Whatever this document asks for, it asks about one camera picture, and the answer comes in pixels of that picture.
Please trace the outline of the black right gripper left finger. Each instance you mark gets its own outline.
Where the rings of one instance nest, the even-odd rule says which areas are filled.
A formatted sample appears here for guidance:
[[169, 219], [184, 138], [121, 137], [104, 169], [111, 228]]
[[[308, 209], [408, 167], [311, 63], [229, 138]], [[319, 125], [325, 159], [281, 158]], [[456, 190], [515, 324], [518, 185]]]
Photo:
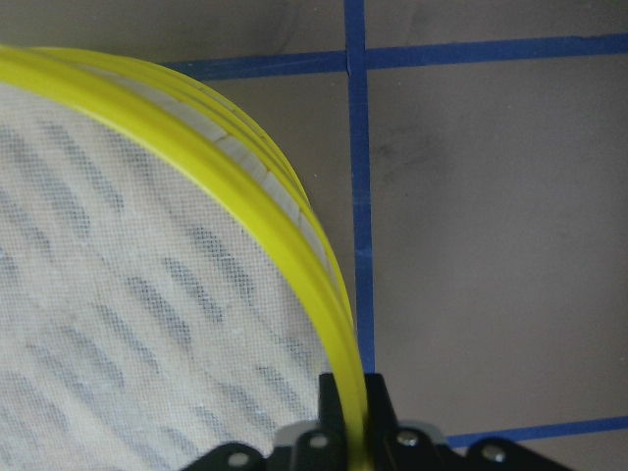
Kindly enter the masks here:
[[317, 418], [282, 427], [274, 438], [275, 470], [346, 470], [348, 451], [334, 375], [318, 379]]

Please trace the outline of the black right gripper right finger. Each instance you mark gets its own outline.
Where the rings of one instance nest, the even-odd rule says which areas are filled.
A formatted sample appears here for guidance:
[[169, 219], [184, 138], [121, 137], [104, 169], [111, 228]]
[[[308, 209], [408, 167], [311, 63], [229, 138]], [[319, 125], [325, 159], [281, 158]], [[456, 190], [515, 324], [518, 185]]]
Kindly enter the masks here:
[[397, 419], [384, 377], [366, 374], [368, 451], [374, 470], [444, 470], [443, 433], [433, 424]]

